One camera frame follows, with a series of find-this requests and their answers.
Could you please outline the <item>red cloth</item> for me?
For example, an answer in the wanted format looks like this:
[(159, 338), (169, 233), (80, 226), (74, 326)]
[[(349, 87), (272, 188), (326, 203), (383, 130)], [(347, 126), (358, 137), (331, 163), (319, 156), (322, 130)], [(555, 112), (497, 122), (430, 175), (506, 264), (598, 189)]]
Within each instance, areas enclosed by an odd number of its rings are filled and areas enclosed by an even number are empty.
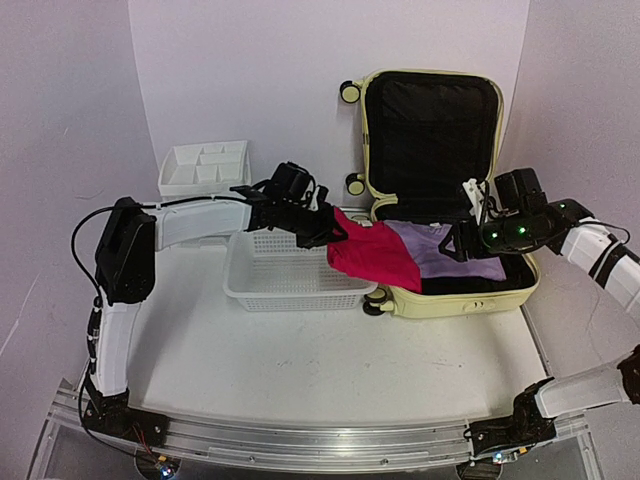
[(327, 245), (327, 261), (333, 269), (353, 278), (422, 292), (420, 268), (393, 229), (383, 222), (362, 226), (337, 207), (334, 217), (347, 239)]

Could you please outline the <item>white perforated plastic basket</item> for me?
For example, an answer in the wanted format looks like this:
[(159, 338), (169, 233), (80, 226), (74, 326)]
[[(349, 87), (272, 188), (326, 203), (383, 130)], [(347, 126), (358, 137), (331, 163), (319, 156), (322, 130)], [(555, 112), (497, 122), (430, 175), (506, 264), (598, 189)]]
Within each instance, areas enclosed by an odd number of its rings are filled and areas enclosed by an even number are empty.
[(227, 244), (223, 290), (249, 312), (347, 310), (378, 284), (333, 269), (324, 247), (280, 231), (239, 232)]

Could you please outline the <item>pale yellow hard suitcase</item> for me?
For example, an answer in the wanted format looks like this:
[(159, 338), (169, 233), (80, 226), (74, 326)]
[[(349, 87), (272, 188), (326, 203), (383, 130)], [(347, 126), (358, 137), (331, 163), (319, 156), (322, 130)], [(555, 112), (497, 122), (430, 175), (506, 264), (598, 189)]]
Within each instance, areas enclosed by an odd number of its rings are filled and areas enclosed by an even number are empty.
[(491, 80), (433, 71), (380, 71), (347, 80), (339, 94), (362, 111), (364, 169), (346, 178), (373, 197), (370, 216), (399, 233), (420, 268), (422, 292), (378, 284), (364, 299), (371, 316), (426, 319), (520, 307), (540, 273), (528, 254), (459, 263), (438, 251), (456, 222), (476, 220), (462, 183), (493, 177), (503, 96)]

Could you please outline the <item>white plastic drawer organizer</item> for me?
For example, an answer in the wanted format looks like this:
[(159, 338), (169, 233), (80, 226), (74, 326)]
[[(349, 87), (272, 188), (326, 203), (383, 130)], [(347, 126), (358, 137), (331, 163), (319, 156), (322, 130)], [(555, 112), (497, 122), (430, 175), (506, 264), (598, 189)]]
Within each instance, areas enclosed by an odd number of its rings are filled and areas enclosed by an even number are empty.
[(163, 199), (217, 194), (250, 184), (251, 169), (246, 140), (173, 146), (158, 177)]

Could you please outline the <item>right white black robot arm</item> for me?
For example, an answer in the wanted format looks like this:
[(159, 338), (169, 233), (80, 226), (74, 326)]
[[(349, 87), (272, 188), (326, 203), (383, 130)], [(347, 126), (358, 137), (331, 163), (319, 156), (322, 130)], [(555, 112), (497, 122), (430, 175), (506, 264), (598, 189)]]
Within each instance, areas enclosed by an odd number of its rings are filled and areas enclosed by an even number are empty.
[[(471, 221), (454, 226), (441, 253), (460, 262), (523, 256), (547, 249), (585, 275), (584, 284), (639, 316), (639, 256), (623, 227), (604, 222), (580, 202), (548, 200), (531, 168), (493, 182), (470, 178), (462, 189)], [(552, 440), (556, 422), (571, 414), (639, 402), (639, 350), (563, 377), (538, 381), (519, 393), (509, 415), (471, 423), (465, 432), (471, 458), (501, 465)]]

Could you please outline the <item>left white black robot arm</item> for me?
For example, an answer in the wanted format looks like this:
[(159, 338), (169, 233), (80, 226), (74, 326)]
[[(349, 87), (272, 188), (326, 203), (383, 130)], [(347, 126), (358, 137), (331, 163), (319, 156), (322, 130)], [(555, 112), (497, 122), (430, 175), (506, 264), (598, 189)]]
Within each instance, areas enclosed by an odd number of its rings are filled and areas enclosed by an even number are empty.
[(129, 441), (162, 442), (168, 418), (129, 405), (128, 355), (141, 304), (156, 280), (155, 260), (167, 247), (205, 237), (278, 229), (311, 249), (347, 239), (327, 202), (328, 190), (304, 168), (281, 163), (271, 178), (154, 204), (130, 197), (83, 218), (107, 214), (87, 276), (96, 295), (87, 325), (88, 365), (80, 391), (80, 421), (89, 433)]

